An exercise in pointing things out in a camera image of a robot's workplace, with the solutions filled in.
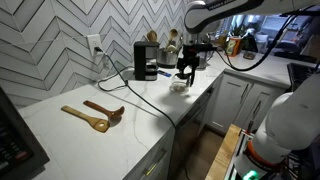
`wall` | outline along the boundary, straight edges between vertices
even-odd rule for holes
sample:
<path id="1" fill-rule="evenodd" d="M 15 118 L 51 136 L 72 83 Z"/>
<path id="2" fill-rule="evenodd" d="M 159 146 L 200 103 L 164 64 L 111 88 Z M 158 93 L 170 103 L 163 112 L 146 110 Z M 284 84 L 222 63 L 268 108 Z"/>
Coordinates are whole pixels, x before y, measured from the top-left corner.
<path id="1" fill-rule="evenodd" d="M 1 0 L 0 86 L 21 108 L 114 73 L 93 58 L 85 36 L 100 34 L 119 68 L 154 29 L 164 46 L 183 30 L 183 0 Z"/>

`coffee maker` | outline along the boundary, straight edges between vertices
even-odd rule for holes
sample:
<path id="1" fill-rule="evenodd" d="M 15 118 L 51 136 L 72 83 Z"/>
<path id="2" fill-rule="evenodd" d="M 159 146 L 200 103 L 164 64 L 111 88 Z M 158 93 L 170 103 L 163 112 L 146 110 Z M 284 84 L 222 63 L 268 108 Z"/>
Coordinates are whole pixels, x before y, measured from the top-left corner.
<path id="1" fill-rule="evenodd" d="M 148 63 L 151 59 L 157 59 L 158 42 L 137 41 L 134 43 L 134 69 L 136 80 L 157 80 L 157 66 Z"/>

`white countertop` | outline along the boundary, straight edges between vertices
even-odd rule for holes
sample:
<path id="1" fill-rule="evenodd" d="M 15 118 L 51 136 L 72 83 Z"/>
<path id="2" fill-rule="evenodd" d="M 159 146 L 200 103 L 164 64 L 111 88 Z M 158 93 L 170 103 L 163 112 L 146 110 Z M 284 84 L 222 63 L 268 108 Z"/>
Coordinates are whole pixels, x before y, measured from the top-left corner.
<path id="1" fill-rule="evenodd" d="M 231 61 L 234 66 L 241 68 L 256 62 L 243 59 L 241 55 Z M 289 87 L 286 64 L 290 62 L 293 61 L 269 56 L 259 67 L 246 73 Z M 194 85 L 185 95 L 171 92 L 171 78 L 162 75 L 158 75 L 157 81 L 129 81 L 129 85 L 177 123 L 216 77 L 229 68 L 217 54 L 209 64 L 205 71 L 196 72 Z M 163 71 L 171 74 L 178 72 L 176 69 Z M 122 84 L 120 78 L 116 77 L 102 85 L 112 88 Z M 106 133 L 100 133 L 87 122 L 60 110 L 68 105 L 87 115 L 107 118 L 83 105 L 85 100 L 109 110 L 124 106 L 125 113 L 118 124 L 111 122 L 112 127 Z M 45 165 L 46 170 L 35 179 L 122 179 L 171 126 L 168 119 L 128 88 L 106 93 L 96 85 L 83 86 L 20 109 L 19 112 L 50 158 Z"/>

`white cabinet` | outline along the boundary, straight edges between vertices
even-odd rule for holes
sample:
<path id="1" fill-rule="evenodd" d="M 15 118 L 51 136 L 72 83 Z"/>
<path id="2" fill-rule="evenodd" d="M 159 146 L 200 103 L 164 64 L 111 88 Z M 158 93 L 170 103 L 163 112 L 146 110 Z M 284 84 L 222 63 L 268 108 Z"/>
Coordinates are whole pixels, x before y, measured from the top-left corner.
<path id="1" fill-rule="evenodd" d="M 205 119 L 209 126 L 226 133 L 241 108 L 252 83 L 224 74 L 218 92 L 207 106 Z"/>
<path id="2" fill-rule="evenodd" d="M 167 179 L 174 133 L 171 127 L 124 179 Z"/>
<path id="3" fill-rule="evenodd" d="M 249 75 L 224 72 L 219 90 L 206 110 L 207 125 L 222 134 L 231 124 L 246 129 L 250 121 L 254 122 L 252 130 L 257 129 L 273 101 L 284 92 L 282 87 Z"/>

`drawer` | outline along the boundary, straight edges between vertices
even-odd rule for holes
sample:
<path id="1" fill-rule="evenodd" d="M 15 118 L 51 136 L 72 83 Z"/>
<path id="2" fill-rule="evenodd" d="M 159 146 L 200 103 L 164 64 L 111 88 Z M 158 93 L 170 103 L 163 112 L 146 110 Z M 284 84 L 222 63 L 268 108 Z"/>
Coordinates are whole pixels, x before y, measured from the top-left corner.
<path id="1" fill-rule="evenodd" d="M 173 138 L 171 127 L 124 179 L 167 179 Z"/>

